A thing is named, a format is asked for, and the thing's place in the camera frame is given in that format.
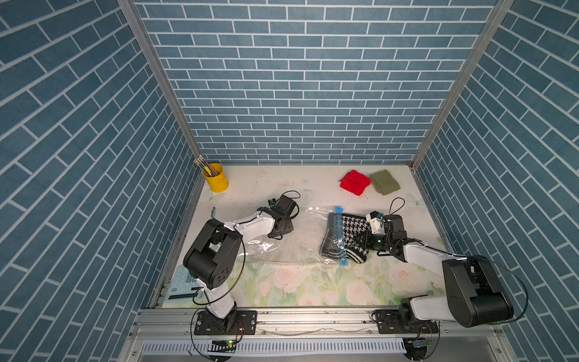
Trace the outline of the houndstooth black white scarf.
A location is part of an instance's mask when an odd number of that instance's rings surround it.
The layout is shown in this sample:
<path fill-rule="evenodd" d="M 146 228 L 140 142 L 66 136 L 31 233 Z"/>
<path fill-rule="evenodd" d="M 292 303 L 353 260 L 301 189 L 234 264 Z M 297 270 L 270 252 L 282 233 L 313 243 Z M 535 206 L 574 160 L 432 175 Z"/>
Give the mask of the houndstooth black white scarf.
<path fill-rule="evenodd" d="M 324 258 L 338 260 L 346 256 L 353 262 L 362 264 L 369 252 L 366 246 L 370 233 L 366 217 L 355 214 L 329 213 L 327 230 L 321 244 L 320 254 Z"/>

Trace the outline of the clear plastic vacuum bag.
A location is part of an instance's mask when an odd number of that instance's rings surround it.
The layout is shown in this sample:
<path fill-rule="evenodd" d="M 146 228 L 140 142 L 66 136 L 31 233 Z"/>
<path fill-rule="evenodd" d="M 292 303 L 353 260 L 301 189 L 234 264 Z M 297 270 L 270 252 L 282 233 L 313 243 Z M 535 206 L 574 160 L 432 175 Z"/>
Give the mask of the clear plastic vacuum bag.
<path fill-rule="evenodd" d="M 309 207 L 293 219 L 293 231 L 282 239 L 261 236 L 246 243 L 247 260 L 288 265 L 347 264 L 347 257 L 338 260 L 321 256 L 326 235 L 327 216 L 334 207 Z"/>

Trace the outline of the olive green knitted scarf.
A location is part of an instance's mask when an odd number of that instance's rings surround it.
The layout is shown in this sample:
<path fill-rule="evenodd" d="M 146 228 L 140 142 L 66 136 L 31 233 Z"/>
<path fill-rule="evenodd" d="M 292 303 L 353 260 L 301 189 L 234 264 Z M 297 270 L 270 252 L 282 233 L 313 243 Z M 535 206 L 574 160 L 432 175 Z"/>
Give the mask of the olive green knitted scarf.
<path fill-rule="evenodd" d="M 400 190 L 400 184 L 388 170 L 381 170 L 369 175 L 371 184 L 381 195 L 389 195 Z"/>

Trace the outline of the red knitted scarf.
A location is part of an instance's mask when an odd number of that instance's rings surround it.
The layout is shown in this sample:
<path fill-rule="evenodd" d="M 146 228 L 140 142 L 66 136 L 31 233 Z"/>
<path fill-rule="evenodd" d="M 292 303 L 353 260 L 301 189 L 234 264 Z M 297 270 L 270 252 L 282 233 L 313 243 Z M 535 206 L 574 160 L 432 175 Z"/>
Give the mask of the red knitted scarf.
<path fill-rule="evenodd" d="M 340 180 L 340 187 L 356 196 L 361 196 L 370 184 L 369 177 L 356 170 L 349 171 Z"/>

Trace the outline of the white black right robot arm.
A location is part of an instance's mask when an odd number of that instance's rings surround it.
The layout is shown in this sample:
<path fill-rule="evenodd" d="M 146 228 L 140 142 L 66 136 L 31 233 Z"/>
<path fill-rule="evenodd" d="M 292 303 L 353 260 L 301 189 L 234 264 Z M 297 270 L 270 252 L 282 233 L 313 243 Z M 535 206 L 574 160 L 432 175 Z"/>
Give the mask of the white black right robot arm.
<path fill-rule="evenodd" d="M 455 321 L 463 327 L 511 321 L 514 307 L 493 263 L 483 256 L 462 256 L 407 236 L 402 217 L 373 211 L 367 246 L 379 255 L 422 267 L 443 279 L 444 297 L 410 297 L 401 302 L 398 323 L 414 330 L 427 321 Z"/>

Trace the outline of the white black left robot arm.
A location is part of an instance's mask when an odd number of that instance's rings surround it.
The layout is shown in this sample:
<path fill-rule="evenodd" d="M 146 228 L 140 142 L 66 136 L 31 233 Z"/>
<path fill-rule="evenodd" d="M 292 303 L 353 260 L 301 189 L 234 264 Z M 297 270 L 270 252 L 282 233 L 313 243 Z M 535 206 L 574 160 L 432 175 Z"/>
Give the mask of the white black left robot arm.
<path fill-rule="evenodd" d="M 283 193 L 268 201 L 267 207 L 241 220 L 222 223 L 208 220 L 183 258 L 183 266 L 203 288 L 210 316 L 219 322 L 236 315 L 236 303 L 227 279 L 233 271 L 238 251 L 245 242 L 263 235 L 275 240 L 293 231 L 293 220 L 299 215 L 296 199 Z"/>

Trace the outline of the yellow pencil cup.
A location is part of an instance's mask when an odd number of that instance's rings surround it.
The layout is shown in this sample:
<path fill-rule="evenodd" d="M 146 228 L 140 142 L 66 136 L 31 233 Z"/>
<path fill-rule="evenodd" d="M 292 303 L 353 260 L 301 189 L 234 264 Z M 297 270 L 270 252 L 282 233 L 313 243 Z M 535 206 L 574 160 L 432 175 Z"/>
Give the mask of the yellow pencil cup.
<path fill-rule="evenodd" d="M 229 181 L 221 164 L 211 164 L 209 167 L 204 167 L 203 175 L 212 192 L 222 193 L 229 188 Z"/>

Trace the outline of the pencils in cup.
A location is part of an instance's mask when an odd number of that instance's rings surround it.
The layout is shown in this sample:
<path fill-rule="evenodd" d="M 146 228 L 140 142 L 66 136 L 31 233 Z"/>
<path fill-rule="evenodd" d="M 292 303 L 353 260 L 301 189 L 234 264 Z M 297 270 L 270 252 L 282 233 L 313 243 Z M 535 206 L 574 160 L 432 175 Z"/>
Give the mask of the pencils in cup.
<path fill-rule="evenodd" d="M 202 155 L 199 155 L 195 158 L 195 164 L 199 166 L 209 177 L 214 177 L 214 169 L 212 169 L 211 165 L 204 159 Z"/>

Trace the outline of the light green calculator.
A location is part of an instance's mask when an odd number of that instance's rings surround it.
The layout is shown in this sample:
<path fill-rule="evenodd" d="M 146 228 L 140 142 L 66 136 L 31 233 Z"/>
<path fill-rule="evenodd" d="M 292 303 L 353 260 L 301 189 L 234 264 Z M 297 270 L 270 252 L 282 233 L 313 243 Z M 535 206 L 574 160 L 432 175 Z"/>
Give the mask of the light green calculator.
<path fill-rule="evenodd" d="M 201 286 L 190 275 L 188 269 L 183 265 L 179 265 L 176 268 L 172 282 L 170 282 L 165 301 L 168 303 L 191 301 L 200 289 Z"/>

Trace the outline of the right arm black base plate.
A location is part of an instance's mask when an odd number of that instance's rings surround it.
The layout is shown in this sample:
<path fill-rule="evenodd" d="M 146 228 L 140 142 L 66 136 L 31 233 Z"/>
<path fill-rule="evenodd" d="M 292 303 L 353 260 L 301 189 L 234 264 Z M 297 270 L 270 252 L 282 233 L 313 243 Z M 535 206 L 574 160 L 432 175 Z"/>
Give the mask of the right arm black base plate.
<path fill-rule="evenodd" d="M 378 309 L 370 314 L 380 334 L 435 334 L 440 331 L 437 322 L 417 320 L 412 315 L 394 309 Z"/>

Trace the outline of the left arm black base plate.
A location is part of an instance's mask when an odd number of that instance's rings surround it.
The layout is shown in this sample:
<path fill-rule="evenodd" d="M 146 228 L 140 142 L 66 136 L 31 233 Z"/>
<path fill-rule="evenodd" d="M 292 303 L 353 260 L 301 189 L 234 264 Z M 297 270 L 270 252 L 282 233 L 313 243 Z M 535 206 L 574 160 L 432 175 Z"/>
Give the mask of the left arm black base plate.
<path fill-rule="evenodd" d="M 256 310 L 232 310 L 224 319 L 217 318 L 206 309 L 200 310 L 193 323 L 196 336 L 254 335 L 256 332 Z"/>

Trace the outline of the aluminium front rail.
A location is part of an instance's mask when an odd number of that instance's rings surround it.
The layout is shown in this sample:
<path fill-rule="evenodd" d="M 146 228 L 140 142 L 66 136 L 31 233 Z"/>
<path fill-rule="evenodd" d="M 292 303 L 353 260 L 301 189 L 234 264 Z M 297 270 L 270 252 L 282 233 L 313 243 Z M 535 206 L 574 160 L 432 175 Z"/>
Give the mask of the aluminium front rail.
<path fill-rule="evenodd" d="M 514 361 L 499 327 L 449 321 L 403 329 L 392 307 L 240 309 L 219 335 L 194 309 L 143 309 L 121 361 Z"/>

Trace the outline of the aluminium corner post left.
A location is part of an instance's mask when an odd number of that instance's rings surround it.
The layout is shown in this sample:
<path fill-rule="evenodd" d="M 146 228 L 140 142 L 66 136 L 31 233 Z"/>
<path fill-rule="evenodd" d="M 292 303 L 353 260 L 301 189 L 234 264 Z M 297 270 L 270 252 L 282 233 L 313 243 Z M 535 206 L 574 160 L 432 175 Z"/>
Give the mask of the aluminium corner post left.
<path fill-rule="evenodd" d="M 182 131 L 188 147 L 191 149 L 194 158 L 201 155 L 200 149 L 195 141 L 195 138 L 191 132 L 191 128 L 187 122 L 184 112 L 182 111 L 181 105 L 176 97 L 176 94 L 170 84 L 170 80 L 167 77 L 164 67 L 159 59 L 159 56 L 155 50 L 152 40 L 147 33 L 145 24 L 137 10 L 137 6 L 134 1 L 129 0 L 118 0 L 120 9 L 140 46 L 143 56 L 148 63 L 152 74 L 154 75 L 164 98 L 169 105 L 173 116 L 176 119 L 176 123 L 179 129 Z"/>

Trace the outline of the aluminium corner post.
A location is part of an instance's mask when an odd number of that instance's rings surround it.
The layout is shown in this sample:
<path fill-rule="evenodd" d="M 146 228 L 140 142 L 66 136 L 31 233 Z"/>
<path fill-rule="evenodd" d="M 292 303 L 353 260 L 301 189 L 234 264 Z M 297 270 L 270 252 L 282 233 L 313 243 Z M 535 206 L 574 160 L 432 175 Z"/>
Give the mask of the aluminium corner post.
<path fill-rule="evenodd" d="M 179 129 L 182 131 L 188 147 L 191 149 L 194 158 L 201 155 L 200 149 L 195 141 L 195 138 L 191 132 L 191 128 L 187 122 L 184 112 L 182 111 L 181 105 L 176 97 L 176 94 L 170 84 L 170 80 L 167 77 L 164 67 L 159 59 L 159 56 L 155 50 L 152 40 L 147 33 L 145 24 L 137 10 L 137 6 L 134 1 L 129 0 L 118 0 L 120 9 L 140 46 L 143 56 L 148 63 L 152 74 L 154 75 L 164 98 L 169 105 L 173 116 L 176 119 L 176 123 Z"/>
<path fill-rule="evenodd" d="M 449 93 L 446 99 L 441 103 L 439 112 L 433 118 L 429 130 L 425 134 L 425 138 L 420 144 L 416 154 L 413 156 L 410 162 L 410 170 L 413 173 L 417 173 L 420 164 L 422 163 L 425 155 L 431 144 L 434 142 L 436 135 L 444 125 L 449 113 L 456 104 L 461 92 L 463 92 L 466 84 L 468 83 L 470 77 L 476 69 L 476 66 L 482 59 L 485 50 L 488 48 L 494 34 L 498 31 L 501 23 L 505 19 L 508 11 L 514 4 L 514 0 L 499 0 L 496 2 L 494 8 L 490 11 L 489 17 L 485 22 L 481 33 L 476 38 L 469 55 L 464 61 L 461 69 L 459 70 L 456 80 L 452 83 L 449 89 Z"/>

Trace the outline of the aluminium corner post right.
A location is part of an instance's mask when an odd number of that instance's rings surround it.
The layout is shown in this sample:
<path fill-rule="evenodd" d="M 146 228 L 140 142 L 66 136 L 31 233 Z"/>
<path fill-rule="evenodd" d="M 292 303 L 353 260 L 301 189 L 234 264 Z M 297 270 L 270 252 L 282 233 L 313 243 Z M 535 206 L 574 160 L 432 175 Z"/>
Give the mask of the aluminium corner post right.
<path fill-rule="evenodd" d="M 476 66 L 482 59 L 485 50 L 488 48 L 494 34 L 498 31 L 501 23 L 505 19 L 508 11 L 514 4 L 514 0 L 499 0 L 496 2 L 494 8 L 490 11 L 489 17 L 485 22 L 481 33 L 476 38 L 469 55 L 464 61 L 461 69 L 459 70 L 456 80 L 452 83 L 449 89 L 449 93 L 446 99 L 441 103 L 439 112 L 433 118 L 429 130 L 425 134 L 425 138 L 420 144 L 416 154 L 413 156 L 410 162 L 410 170 L 413 173 L 417 173 L 420 164 L 422 163 L 425 155 L 431 144 L 434 142 L 436 135 L 444 125 L 449 113 L 456 104 L 461 92 L 463 92 L 466 84 L 468 83 L 470 77 L 476 69 Z"/>

